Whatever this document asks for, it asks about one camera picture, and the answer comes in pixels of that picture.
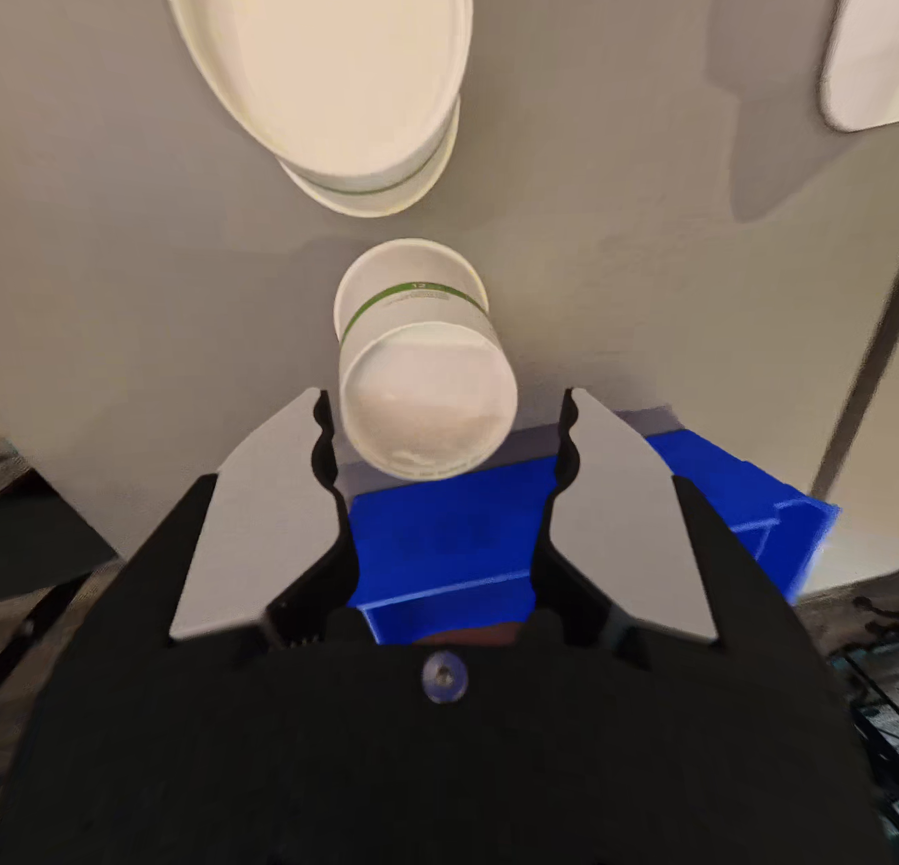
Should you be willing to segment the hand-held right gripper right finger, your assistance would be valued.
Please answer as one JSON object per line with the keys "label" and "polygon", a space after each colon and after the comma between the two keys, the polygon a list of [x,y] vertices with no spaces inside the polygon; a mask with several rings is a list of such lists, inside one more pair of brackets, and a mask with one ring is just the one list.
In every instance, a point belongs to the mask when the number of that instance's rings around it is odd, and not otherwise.
{"label": "hand-held right gripper right finger", "polygon": [[537,608],[568,646],[619,646],[632,629],[716,643],[671,469],[581,388],[564,393],[558,441],[531,563]]}

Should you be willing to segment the white paper cup green band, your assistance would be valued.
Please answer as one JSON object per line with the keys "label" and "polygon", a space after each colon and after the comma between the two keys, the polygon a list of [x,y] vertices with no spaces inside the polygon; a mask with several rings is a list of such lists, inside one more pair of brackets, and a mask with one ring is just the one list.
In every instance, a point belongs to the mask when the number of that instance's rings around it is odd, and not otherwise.
{"label": "white paper cup green band", "polygon": [[219,103],[321,206],[416,205],[457,139],[474,0],[167,0]]}
{"label": "white paper cup green band", "polygon": [[504,443],[518,384],[464,256],[424,239],[378,244],[343,275],[332,314],[343,431],[365,462],[439,480]]}

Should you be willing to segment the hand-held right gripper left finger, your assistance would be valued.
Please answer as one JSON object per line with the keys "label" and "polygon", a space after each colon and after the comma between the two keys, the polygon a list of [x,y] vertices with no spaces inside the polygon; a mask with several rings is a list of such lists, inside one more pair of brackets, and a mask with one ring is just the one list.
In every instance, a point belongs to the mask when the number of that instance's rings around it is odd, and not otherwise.
{"label": "hand-held right gripper left finger", "polygon": [[328,393],[310,388],[228,455],[171,622],[173,640],[248,627],[282,646],[324,640],[360,574],[336,487],[333,434]]}

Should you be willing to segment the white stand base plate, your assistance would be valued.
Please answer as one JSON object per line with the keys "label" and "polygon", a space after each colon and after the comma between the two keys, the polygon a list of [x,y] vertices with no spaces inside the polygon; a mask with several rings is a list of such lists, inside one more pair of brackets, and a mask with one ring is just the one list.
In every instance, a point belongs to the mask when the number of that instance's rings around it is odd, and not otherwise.
{"label": "white stand base plate", "polygon": [[838,132],[897,124],[898,0],[837,0],[818,89]]}

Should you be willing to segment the blue plastic bin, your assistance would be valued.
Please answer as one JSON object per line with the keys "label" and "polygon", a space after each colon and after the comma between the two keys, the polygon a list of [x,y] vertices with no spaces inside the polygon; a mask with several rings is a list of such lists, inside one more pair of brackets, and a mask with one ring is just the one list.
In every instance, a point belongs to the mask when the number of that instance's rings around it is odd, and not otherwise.
{"label": "blue plastic bin", "polygon": [[[689,478],[791,603],[840,510],[802,494],[679,424],[663,408],[623,412],[674,474]],[[401,484],[365,462],[341,467],[360,577],[351,606],[376,642],[524,622],[558,431],[515,431],[483,466]]]}

